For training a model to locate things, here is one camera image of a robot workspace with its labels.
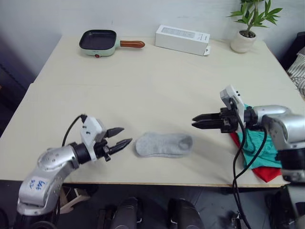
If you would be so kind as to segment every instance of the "black nonstick surface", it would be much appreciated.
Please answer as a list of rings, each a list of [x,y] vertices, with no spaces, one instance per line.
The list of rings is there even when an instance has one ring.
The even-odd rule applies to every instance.
[[[89,30],[80,41],[82,49],[107,50],[114,46],[116,33],[112,30]]]

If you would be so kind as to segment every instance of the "wooden handle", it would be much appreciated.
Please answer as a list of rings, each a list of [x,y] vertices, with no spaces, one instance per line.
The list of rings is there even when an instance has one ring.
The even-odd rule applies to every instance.
[[[145,43],[142,41],[120,41],[121,47],[143,48]]]

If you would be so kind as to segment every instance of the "white box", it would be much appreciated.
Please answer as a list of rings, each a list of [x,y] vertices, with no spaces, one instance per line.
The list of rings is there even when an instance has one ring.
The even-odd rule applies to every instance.
[[[203,56],[209,54],[209,39],[207,33],[160,25],[155,46]]]

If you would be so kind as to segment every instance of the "red cloth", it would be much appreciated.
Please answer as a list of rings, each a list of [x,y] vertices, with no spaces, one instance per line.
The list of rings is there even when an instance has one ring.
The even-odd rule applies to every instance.
[[[235,144],[239,147],[240,142],[237,133],[230,133],[231,138],[235,142]],[[261,178],[264,182],[269,182],[276,178],[277,176],[281,175],[281,169],[280,168],[273,168],[273,167],[258,167],[252,169],[255,175],[257,175],[259,178]]]

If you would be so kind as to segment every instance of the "gray sock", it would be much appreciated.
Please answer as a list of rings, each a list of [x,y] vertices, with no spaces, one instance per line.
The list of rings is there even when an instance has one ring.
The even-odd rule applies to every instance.
[[[140,156],[183,157],[189,155],[193,146],[192,137],[185,134],[157,134],[148,132],[135,143]]]

